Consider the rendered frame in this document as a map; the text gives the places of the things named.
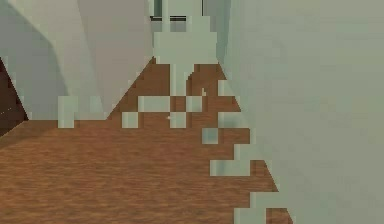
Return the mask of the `pale grey framed window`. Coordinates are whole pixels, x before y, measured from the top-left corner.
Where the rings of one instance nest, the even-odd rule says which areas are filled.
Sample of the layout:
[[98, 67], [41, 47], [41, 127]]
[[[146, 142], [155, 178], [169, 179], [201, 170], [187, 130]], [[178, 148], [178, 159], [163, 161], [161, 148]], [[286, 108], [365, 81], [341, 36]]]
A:
[[203, 16], [204, 0], [147, 0], [153, 32], [191, 32]]

